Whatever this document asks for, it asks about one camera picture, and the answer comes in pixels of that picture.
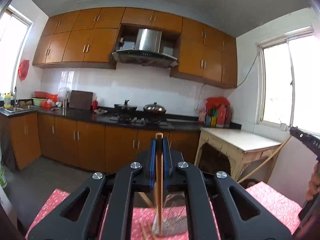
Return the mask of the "person's right hand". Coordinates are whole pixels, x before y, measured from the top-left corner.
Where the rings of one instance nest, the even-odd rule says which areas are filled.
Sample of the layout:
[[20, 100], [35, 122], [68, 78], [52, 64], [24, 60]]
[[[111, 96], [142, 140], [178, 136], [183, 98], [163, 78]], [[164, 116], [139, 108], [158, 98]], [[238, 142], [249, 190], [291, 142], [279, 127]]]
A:
[[319, 194], [320, 176], [319, 162], [315, 165], [310, 181], [308, 183], [308, 191], [306, 192], [306, 200], [312, 200], [316, 194]]

